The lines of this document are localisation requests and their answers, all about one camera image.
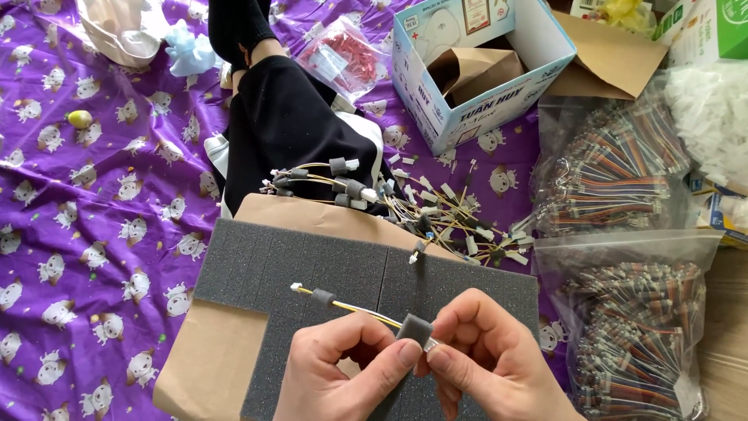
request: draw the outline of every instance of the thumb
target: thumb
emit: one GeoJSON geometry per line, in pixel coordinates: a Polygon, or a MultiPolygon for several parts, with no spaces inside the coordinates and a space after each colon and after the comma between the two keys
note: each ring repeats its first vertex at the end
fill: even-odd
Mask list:
{"type": "Polygon", "coordinates": [[[395,341],[348,382],[346,396],[357,396],[366,414],[374,411],[413,369],[422,353],[423,349],[413,339],[395,341]]]}
{"type": "Polygon", "coordinates": [[[449,345],[437,345],[426,355],[431,370],[470,395],[478,405],[496,401],[499,376],[479,366],[470,357],[449,345]]]}

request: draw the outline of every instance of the hand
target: hand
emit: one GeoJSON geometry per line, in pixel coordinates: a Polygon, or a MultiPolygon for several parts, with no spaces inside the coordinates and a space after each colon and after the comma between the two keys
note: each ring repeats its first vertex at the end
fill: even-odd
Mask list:
{"type": "Polygon", "coordinates": [[[417,375],[433,373],[444,417],[462,393],[491,421],[584,421],[556,382],[533,334],[488,295],[469,289],[437,315],[432,348],[417,375]]]}
{"type": "Polygon", "coordinates": [[[364,421],[415,366],[423,350],[356,312],[294,334],[274,421],[364,421]],[[353,378],[336,364],[350,357],[353,378]]]}

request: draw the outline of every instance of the wooden floor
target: wooden floor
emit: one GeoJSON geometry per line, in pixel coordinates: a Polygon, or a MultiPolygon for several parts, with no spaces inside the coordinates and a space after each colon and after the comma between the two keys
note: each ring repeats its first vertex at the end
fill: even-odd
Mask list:
{"type": "Polygon", "coordinates": [[[706,276],[701,385],[714,421],[748,420],[748,252],[723,249],[706,276]]]}

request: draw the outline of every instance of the yellow ball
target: yellow ball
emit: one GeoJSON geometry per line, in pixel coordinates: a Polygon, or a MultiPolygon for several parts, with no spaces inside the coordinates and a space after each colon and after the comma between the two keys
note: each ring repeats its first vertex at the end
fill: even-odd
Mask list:
{"type": "Polygon", "coordinates": [[[94,118],[91,117],[91,113],[85,110],[73,111],[67,116],[67,120],[76,129],[83,130],[90,126],[94,122],[94,118]]]}

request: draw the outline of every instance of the beige bag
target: beige bag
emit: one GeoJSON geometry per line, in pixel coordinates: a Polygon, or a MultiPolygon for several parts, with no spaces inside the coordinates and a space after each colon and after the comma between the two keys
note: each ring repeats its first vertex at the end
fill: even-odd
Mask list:
{"type": "Polygon", "coordinates": [[[76,0],[91,43],[113,62],[145,67],[169,30],[159,0],[76,0]]]}

